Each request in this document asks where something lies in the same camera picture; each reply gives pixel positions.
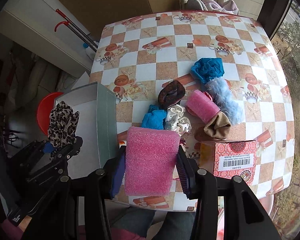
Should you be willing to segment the dark knitted sock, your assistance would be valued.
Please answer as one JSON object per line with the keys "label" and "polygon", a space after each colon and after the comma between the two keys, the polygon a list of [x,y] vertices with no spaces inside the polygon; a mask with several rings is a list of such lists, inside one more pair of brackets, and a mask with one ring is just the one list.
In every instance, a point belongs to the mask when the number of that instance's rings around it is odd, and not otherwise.
{"label": "dark knitted sock", "polygon": [[166,85],[158,95],[158,104],[162,109],[176,105],[185,96],[184,86],[177,80]]}

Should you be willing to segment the chair with clothes pile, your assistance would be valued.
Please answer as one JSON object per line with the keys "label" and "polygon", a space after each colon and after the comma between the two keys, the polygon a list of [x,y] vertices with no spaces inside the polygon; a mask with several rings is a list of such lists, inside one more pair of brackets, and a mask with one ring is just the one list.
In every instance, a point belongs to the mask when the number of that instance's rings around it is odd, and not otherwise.
{"label": "chair with clothes pile", "polygon": [[233,0],[221,4],[215,0],[179,0],[179,4],[182,10],[216,11],[239,15],[239,9]]}

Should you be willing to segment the small pink foam sponge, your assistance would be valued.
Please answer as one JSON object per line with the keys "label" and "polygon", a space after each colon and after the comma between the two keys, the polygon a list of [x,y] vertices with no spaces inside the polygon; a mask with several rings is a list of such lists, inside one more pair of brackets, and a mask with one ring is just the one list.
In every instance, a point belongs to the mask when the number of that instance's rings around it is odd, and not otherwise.
{"label": "small pink foam sponge", "polygon": [[220,108],[200,90],[195,90],[189,96],[186,107],[204,124],[207,124],[220,111]]}

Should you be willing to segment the grey open storage box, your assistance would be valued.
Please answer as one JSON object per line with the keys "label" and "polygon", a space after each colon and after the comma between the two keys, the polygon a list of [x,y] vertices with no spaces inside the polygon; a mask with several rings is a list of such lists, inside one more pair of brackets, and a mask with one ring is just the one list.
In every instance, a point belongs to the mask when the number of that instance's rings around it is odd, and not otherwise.
{"label": "grey open storage box", "polygon": [[95,82],[71,90],[55,99],[64,101],[79,113],[75,135],[83,139],[78,155],[68,161],[70,178],[86,177],[119,152],[116,127],[116,97],[104,85]]}

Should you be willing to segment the checkered patterned tablecloth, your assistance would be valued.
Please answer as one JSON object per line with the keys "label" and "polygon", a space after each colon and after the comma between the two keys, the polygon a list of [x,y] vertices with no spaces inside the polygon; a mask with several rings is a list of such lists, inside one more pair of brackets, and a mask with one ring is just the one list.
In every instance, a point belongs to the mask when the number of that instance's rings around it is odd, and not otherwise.
{"label": "checkered patterned tablecloth", "polygon": [[174,11],[137,16],[106,25],[90,81],[117,97],[119,141],[139,126],[159,92],[178,80],[190,95],[200,89],[191,67],[220,58],[224,79],[242,108],[231,141],[258,140],[251,188],[258,198],[290,185],[294,160],[294,116],[287,81],[262,25],[247,17]]}

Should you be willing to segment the tan brown sock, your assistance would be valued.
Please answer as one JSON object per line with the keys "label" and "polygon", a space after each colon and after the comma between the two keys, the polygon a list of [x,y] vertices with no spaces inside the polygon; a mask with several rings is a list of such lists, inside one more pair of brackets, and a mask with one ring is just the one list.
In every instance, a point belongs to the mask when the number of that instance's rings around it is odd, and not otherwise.
{"label": "tan brown sock", "polygon": [[219,111],[205,126],[204,132],[215,139],[224,140],[231,129],[231,123],[225,113]]}

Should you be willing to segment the blue cloth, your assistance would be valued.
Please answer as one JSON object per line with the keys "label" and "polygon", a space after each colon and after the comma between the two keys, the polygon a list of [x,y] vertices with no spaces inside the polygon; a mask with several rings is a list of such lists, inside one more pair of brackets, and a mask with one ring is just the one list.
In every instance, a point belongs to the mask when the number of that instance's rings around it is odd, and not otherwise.
{"label": "blue cloth", "polygon": [[224,75],[223,61],[221,58],[201,58],[191,67],[190,74],[202,85],[217,77]]}
{"label": "blue cloth", "polygon": [[162,130],[167,112],[158,105],[150,105],[148,112],[144,115],[141,127]]}

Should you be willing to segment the red patterned carton box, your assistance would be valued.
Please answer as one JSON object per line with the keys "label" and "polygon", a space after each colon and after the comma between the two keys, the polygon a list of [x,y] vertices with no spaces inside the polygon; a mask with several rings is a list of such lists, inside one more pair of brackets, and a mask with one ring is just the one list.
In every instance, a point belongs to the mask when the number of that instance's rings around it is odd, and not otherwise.
{"label": "red patterned carton box", "polygon": [[205,141],[200,143],[199,167],[216,177],[240,176],[251,185],[256,169],[257,141]]}

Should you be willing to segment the red plastic stool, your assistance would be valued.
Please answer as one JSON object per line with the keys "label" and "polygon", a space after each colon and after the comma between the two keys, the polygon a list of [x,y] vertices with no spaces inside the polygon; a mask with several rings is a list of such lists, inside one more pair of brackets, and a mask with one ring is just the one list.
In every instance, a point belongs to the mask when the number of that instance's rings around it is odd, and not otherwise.
{"label": "red plastic stool", "polygon": [[53,92],[43,97],[39,102],[36,112],[37,124],[40,130],[47,135],[49,123],[50,123],[50,113],[54,107],[55,99],[61,96],[63,92]]}

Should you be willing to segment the light blue fluffy fabric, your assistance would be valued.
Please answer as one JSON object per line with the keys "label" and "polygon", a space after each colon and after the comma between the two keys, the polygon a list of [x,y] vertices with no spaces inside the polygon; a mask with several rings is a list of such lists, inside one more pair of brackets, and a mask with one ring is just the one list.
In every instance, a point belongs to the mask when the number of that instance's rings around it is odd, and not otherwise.
{"label": "light blue fluffy fabric", "polygon": [[242,122],[243,108],[233,98],[226,80],[216,77],[205,84],[207,92],[213,97],[214,103],[228,117],[232,125]]}

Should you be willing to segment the leopard print fabric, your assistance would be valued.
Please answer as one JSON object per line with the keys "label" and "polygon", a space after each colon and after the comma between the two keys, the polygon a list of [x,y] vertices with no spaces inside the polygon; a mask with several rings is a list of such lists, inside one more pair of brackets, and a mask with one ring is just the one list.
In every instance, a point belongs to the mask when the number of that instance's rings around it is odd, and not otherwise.
{"label": "leopard print fabric", "polygon": [[76,142],[79,111],[74,112],[72,107],[61,101],[52,109],[49,118],[47,137],[54,148],[63,148]]}

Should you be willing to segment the large pink foam sponge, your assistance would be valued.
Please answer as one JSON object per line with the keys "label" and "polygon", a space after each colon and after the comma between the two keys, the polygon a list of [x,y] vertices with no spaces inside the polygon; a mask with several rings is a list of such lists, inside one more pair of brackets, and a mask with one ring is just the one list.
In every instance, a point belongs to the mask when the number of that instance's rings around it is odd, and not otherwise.
{"label": "large pink foam sponge", "polygon": [[180,137],[174,131],[130,127],[127,132],[125,193],[169,194]]}

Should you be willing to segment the white polka dot scrunchie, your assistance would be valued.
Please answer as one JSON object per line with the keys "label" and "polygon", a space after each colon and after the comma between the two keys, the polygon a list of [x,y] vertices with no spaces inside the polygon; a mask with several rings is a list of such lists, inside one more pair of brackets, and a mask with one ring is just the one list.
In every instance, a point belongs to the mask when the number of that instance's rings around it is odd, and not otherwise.
{"label": "white polka dot scrunchie", "polygon": [[185,116],[186,108],[176,104],[167,109],[164,129],[176,132],[180,137],[192,129],[190,120]]}

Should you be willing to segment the red handled mop poles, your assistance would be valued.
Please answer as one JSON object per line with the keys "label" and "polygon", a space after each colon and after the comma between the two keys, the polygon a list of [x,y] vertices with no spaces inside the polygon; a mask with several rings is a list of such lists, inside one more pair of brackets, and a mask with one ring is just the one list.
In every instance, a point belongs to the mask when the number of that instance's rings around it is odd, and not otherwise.
{"label": "red handled mop poles", "polygon": [[80,38],[84,43],[86,43],[94,52],[97,52],[98,45],[90,38],[79,26],[77,26],[64,12],[59,9],[56,9],[58,15],[60,15],[64,20],[57,23],[54,28],[54,32],[57,32],[57,29],[60,25],[66,26],[70,29],[78,38]]}

